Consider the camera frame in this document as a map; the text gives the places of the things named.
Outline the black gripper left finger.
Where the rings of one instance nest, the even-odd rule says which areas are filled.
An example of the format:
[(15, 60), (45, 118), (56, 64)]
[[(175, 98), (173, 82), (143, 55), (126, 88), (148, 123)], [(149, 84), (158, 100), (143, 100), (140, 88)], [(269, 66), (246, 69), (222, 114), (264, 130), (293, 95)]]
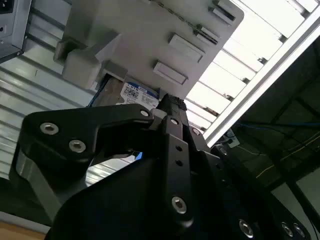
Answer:
[(73, 196), (139, 160), (189, 154), (174, 96), (155, 112), (139, 104), (43, 111), (23, 119), (11, 172), (52, 222)]

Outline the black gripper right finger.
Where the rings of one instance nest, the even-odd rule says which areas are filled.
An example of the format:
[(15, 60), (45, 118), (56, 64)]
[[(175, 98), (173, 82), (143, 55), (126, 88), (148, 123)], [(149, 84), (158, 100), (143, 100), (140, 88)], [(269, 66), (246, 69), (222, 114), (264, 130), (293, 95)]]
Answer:
[(224, 146), (217, 144), (213, 148), (208, 147), (199, 130), (190, 125), (185, 102), (174, 97), (174, 104), (177, 105), (183, 124), (183, 139), (190, 147), (192, 171), (206, 184), (231, 186), (232, 172), (228, 164), (228, 152)]

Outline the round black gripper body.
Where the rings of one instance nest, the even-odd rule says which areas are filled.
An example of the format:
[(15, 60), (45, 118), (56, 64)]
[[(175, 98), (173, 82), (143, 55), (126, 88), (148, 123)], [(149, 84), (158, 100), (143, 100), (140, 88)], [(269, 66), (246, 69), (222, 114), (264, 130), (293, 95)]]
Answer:
[(69, 199), (48, 240), (309, 240), (221, 146), (139, 160)]

